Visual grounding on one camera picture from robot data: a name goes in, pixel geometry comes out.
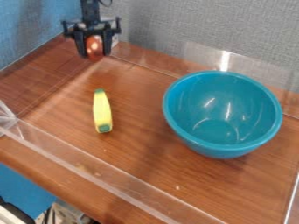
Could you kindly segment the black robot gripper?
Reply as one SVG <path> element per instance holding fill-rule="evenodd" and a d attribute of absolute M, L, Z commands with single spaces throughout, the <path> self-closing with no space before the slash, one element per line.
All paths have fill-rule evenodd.
<path fill-rule="evenodd" d="M 121 17 L 103 18 L 100 16 L 99 6 L 111 5 L 102 0 L 80 0 L 82 20 L 63 21 L 63 35 L 67 38 L 75 38 L 79 55 L 87 57 L 86 39 L 94 35 L 103 35 L 103 53 L 111 54 L 112 35 L 122 33 Z"/>

